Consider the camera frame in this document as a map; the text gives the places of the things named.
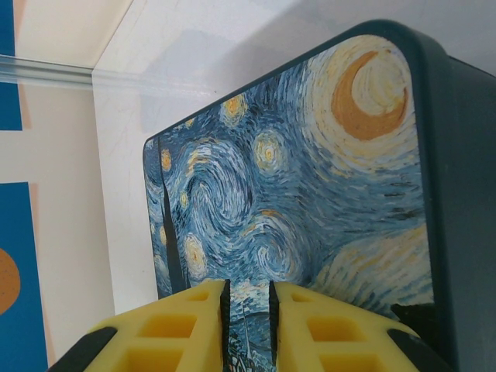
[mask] orange crescent moon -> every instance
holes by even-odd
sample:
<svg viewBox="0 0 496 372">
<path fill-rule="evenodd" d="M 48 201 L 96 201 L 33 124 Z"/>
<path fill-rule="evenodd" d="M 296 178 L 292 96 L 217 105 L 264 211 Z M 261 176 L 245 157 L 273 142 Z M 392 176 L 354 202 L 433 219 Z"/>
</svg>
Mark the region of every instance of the orange crescent moon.
<svg viewBox="0 0 496 372">
<path fill-rule="evenodd" d="M 344 71 L 334 94 L 331 109 L 334 117 L 344 130 L 358 140 L 373 140 L 397 129 L 405 117 L 408 92 L 403 90 L 403 100 L 390 112 L 382 115 L 370 115 L 362 111 L 352 96 L 353 80 L 360 68 L 376 57 L 378 52 L 370 51 L 357 58 Z"/>
<path fill-rule="evenodd" d="M 21 291 L 21 277 L 14 260 L 0 248 L 0 315 L 16 302 Z"/>
</svg>

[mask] swirling sky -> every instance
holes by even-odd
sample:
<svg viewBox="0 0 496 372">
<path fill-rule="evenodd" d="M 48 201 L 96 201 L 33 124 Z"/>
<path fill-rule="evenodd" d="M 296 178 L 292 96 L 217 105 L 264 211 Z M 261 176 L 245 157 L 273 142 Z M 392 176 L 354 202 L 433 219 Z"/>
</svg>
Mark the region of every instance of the swirling sky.
<svg viewBox="0 0 496 372">
<path fill-rule="evenodd" d="M 386 40 L 347 40 L 168 129 L 144 168 L 160 296 L 229 278 L 233 322 L 267 311 L 269 280 L 389 316 L 432 301 L 412 86 Z"/>
</svg>

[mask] blue panel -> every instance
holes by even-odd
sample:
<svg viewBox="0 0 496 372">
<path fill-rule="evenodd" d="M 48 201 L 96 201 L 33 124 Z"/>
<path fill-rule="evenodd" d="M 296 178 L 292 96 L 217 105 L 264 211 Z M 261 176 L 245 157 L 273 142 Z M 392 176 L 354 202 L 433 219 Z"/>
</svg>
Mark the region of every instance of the blue panel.
<svg viewBox="0 0 496 372">
<path fill-rule="evenodd" d="M 2 372 L 48 368 L 28 184 L 0 184 L 0 248 L 15 262 L 21 289 L 0 315 Z"/>
<path fill-rule="evenodd" d="M 16 55 L 13 0 L 0 0 L 0 54 Z"/>
<path fill-rule="evenodd" d="M 17 84 L 0 83 L 0 113 L 0 130 L 22 130 Z"/>
</svg>

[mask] white surface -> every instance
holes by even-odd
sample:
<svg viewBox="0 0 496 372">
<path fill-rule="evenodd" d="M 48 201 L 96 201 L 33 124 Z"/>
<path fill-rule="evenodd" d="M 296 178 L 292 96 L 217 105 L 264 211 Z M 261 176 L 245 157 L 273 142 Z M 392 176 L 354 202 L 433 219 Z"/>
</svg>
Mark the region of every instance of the white surface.
<svg viewBox="0 0 496 372">
<path fill-rule="evenodd" d="M 0 132 L 0 183 L 38 187 L 38 274 L 49 359 L 58 359 L 114 314 L 93 94 L 24 91 L 32 129 Z"/>
<path fill-rule="evenodd" d="M 14 0 L 16 8 L 24 3 L 15 53 L 21 58 L 94 67 L 131 1 Z"/>
<path fill-rule="evenodd" d="M 494 14 L 492 0 L 135 0 L 93 73 L 116 312 L 157 298 L 148 136 L 367 19 L 403 22 L 496 73 Z"/>
</svg>

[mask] starry night artwork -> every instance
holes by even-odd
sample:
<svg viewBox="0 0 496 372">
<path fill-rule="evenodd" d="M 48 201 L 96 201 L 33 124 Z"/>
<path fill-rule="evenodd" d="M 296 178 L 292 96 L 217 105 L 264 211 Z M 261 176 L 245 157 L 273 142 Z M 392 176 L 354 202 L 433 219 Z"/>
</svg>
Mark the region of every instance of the starry night artwork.
<svg viewBox="0 0 496 372">
<path fill-rule="evenodd" d="M 275 370 L 269 281 L 394 318 L 432 303 L 412 83 L 356 36 L 149 139 L 159 297 L 231 280 L 230 370 Z"/>
</svg>

